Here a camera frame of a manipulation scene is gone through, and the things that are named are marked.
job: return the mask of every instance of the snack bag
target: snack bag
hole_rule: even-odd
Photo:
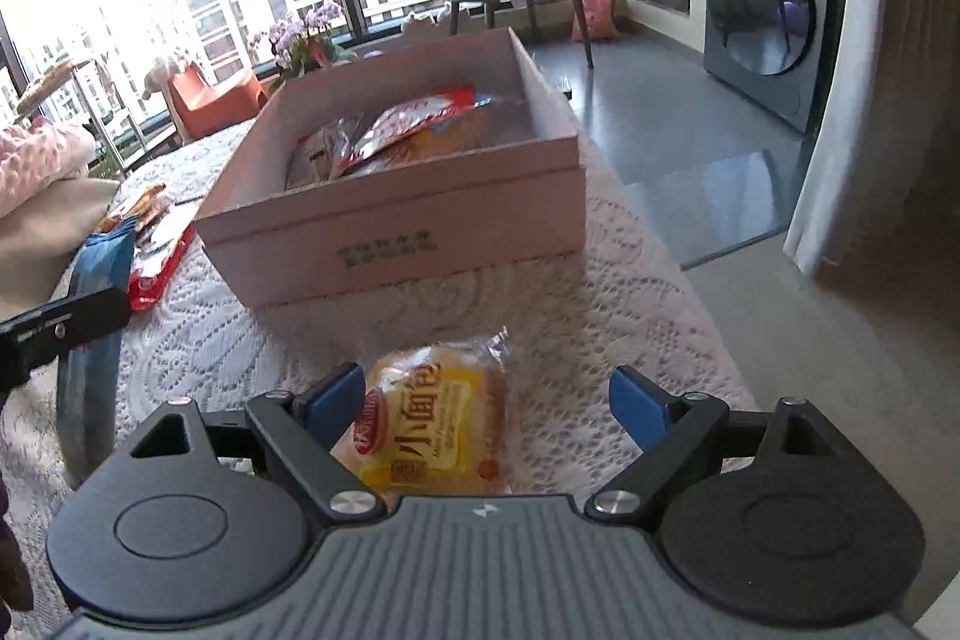
[[[334,453],[387,501],[403,494],[498,494],[507,333],[383,357]]]
[[[373,158],[381,150],[411,134],[448,119],[459,118],[472,110],[475,104],[476,92],[467,85],[424,95],[391,107],[381,113],[355,143],[328,145],[335,148],[330,156],[330,179],[345,175],[361,162]]]

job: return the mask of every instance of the gray floor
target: gray floor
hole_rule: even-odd
[[[643,37],[534,48],[630,186],[637,212],[683,268],[779,234],[790,223],[811,145],[784,121]]]
[[[802,137],[659,44],[629,38],[594,57],[588,74],[574,44],[535,48],[546,73],[568,76],[637,210],[685,266],[702,263],[688,277],[760,407],[813,400],[918,513],[926,556],[902,609],[917,619],[960,568],[960,227],[952,244],[904,232],[899,260],[859,269],[856,283],[806,280],[782,236],[733,243],[738,225],[785,227]],[[737,195],[757,191],[754,204]],[[727,255],[712,260],[718,244]]]

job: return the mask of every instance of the black clip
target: black clip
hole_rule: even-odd
[[[130,314],[126,290],[108,287],[0,323],[0,394],[25,386],[32,369],[124,328]]]

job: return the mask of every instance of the blue gripper pad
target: blue gripper pad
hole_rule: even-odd
[[[647,450],[670,428],[667,410],[673,397],[635,370],[618,366],[608,386],[610,412],[642,450]]]
[[[294,417],[313,441],[328,451],[363,410],[365,394],[363,369],[347,363],[296,397]]]

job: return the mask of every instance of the open cardboard box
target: open cardboard box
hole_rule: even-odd
[[[341,116],[472,84],[523,98],[491,122],[536,138],[285,191],[298,140]],[[457,36],[285,85],[260,112],[194,223],[247,307],[365,290],[581,250],[586,183],[576,119],[508,29]]]

